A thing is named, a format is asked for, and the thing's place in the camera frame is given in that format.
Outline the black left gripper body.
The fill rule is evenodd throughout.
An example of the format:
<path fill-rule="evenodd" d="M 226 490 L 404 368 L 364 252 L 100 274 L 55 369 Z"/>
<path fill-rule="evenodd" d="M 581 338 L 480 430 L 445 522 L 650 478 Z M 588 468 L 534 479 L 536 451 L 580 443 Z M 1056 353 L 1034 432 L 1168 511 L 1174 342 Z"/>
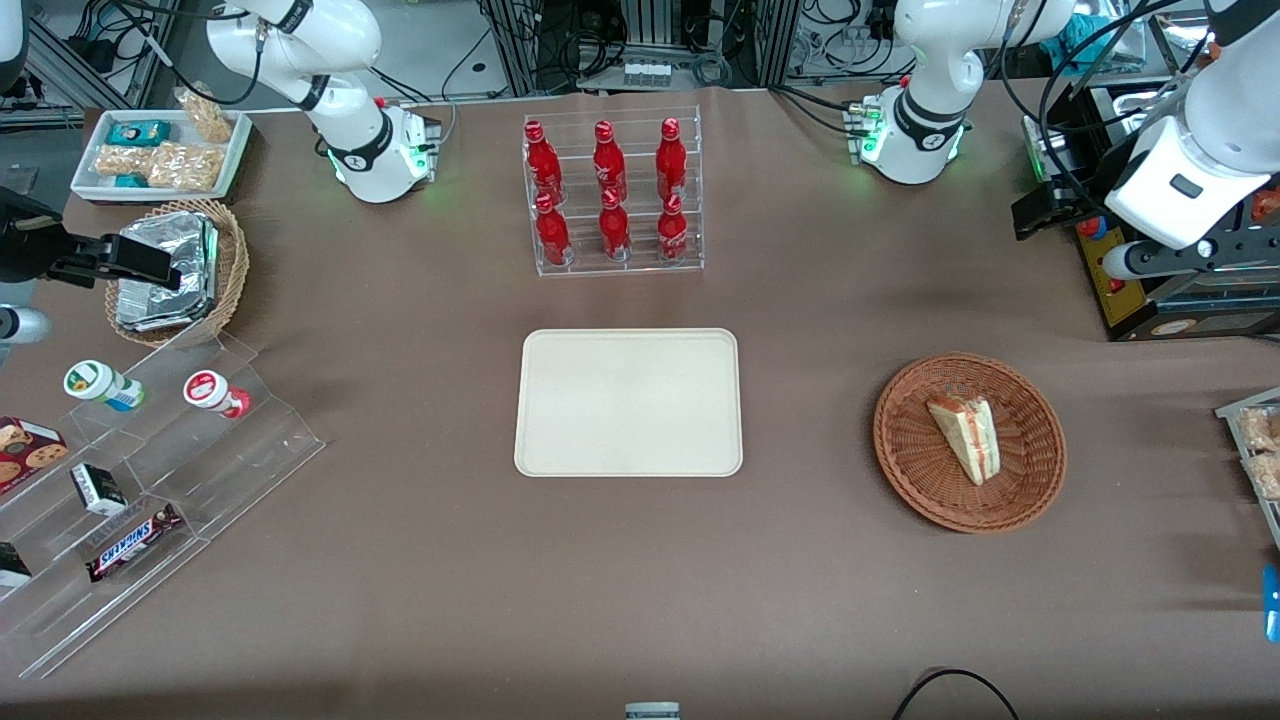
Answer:
<path fill-rule="evenodd" d="M 1062 182 L 1071 197 L 1062 201 L 1060 224 L 1074 225 L 1100 218 L 1107 228 L 1120 227 L 1119 218 L 1105 206 L 1105 199 L 1119 182 L 1125 161 L 1120 158 L 1101 158 L 1083 168 L 1068 160 L 1064 160 L 1064 165 L 1066 172 Z"/>

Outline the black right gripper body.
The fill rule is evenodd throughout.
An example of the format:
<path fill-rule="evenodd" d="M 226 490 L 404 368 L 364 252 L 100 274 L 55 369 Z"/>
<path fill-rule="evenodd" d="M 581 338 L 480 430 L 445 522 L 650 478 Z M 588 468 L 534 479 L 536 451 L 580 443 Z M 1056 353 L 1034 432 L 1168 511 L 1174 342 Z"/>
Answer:
<path fill-rule="evenodd" d="M 61 217 L 10 190 L 1 191 L 1 282 L 23 283 L 45 275 L 76 252 Z"/>

